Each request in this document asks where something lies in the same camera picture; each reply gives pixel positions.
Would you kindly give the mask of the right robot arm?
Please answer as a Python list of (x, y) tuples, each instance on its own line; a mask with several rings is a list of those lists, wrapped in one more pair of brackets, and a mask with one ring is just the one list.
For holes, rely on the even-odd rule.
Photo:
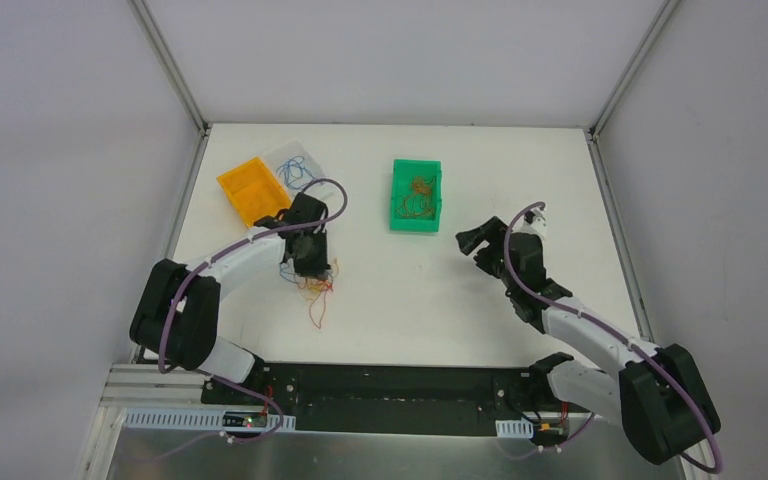
[(659, 465), (710, 441), (721, 420), (692, 354), (633, 337), (599, 317), (544, 265), (545, 220), (529, 212), (520, 230), (497, 217), (456, 234), (462, 254), (499, 279), (517, 317), (574, 348), (529, 369), (529, 400), (543, 410), (572, 403), (620, 426), (634, 450)]

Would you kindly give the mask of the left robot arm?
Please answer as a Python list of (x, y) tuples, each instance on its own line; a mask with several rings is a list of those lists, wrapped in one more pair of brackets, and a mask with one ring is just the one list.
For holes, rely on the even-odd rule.
[(189, 263), (157, 262), (148, 277), (129, 329), (136, 344), (170, 367), (227, 380), (241, 404), (257, 402), (265, 378), (261, 358), (218, 334), (220, 303), (257, 274), (290, 265), (296, 276), (324, 279), (330, 271), (327, 205), (299, 193), (291, 205), (257, 220), (237, 243)]

